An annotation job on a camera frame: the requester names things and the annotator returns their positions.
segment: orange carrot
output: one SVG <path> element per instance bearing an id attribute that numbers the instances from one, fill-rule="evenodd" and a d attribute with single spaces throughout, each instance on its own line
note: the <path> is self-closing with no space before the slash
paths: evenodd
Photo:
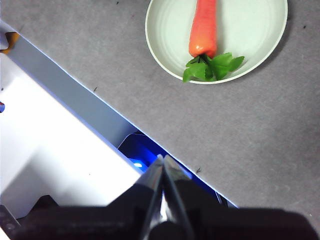
<path id="1" fill-rule="evenodd" d="M 189 40 L 189 53 L 194 58 L 206 54 L 213 58 L 217 52 L 216 1 L 197 0 Z"/>

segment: white plate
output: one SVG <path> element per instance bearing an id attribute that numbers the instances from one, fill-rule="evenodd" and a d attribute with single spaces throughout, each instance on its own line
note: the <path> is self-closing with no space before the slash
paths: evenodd
<path id="1" fill-rule="evenodd" d="M 151 0 L 145 19 L 148 47 L 157 63 L 181 79 L 189 54 L 189 36 L 197 0 Z M 287 23 L 287 0 L 217 0 L 217 54 L 245 56 L 242 66 L 213 82 L 239 78 L 259 66 L 279 43 Z"/>

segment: green leaves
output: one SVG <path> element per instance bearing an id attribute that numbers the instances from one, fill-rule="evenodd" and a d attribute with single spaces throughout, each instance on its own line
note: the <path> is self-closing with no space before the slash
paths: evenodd
<path id="1" fill-rule="evenodd" d="M 212 81 L 213 73 L 208 64 L 200 57 L 197 56 L 186 65 L 187 69 L 183 73 L 183 82 L 189 82 L 190 80 L 198 81 Z"/>
<path id="2" fill-rule="evenodd" d="M 190 60 L 185 66 L 183 82 L 197 80 L 202 82 L 214 82 L 222 80 L 228 72 L 235 71 L 244 61 L 244 56 L 232 58 L 232 53 L 224 53 L 214 58 L 200 55 Z"/>

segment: blue light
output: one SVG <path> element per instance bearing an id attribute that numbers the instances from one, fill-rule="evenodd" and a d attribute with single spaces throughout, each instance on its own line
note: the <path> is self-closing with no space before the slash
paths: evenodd
<path id="1" fill-rule="evenodd" d="M 138 168 L 142 168 L 142 164 L 139 163 L 139 162 L 135 162 L 133 165 L 135 165 L 135 166 L 138 167 Z"/>
<path id="2" fill-rule="evenodd" d="M 5 104 L 0 101 L 0 113 L 2 113 L 5 110 L 5 108 Z"/>

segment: gray table surface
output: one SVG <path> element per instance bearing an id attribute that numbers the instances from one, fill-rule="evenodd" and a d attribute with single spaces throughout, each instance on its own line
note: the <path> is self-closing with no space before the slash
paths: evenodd
<path id="1" fill-rule="evenodd" d="M 1 14 L 237 206 L 299 212 L 320 232 L 320 1 L 289 0 L 272 55 L 215 85 L 182 84 L 156 63 L 145 38 L 148 4 L 2 0 Z"/>

